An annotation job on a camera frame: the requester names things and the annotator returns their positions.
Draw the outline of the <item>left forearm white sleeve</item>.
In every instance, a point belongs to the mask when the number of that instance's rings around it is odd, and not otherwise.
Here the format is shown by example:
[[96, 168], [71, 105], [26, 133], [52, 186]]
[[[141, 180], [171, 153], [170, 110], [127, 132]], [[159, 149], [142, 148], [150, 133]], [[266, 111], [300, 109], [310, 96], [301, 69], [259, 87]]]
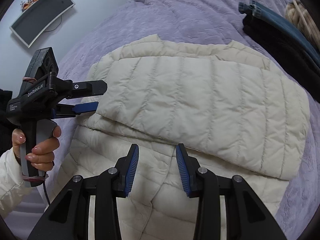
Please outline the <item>left forearm white sleeve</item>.
[[13, 148], [1, 155], [0, 163], [0, 210], [3, 218], [7, 217], [31, 193], [31, 188], [25, 187], [21, 166], [15, 158]]

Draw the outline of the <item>person left hand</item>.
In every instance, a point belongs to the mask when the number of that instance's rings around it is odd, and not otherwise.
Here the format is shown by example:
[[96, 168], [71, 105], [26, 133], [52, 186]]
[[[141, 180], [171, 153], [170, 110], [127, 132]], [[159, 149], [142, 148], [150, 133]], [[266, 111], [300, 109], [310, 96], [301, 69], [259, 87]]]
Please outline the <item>person left hand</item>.
[[[25, 159], [31, 163], [33, 167], [40, 171], [48, 172], [54, 167], [54, 151], [59, 148], [60, 142], [58, 138], [61, 135], [60, 126], [56, 126], [53, 130], [53, 136], [45, 141], [38, 143]], [[15, 158], [21, 164], [20, 146], [25, 143], [25, 136], [20, 129], [14, 129], [12, 132], [12, 150]]]

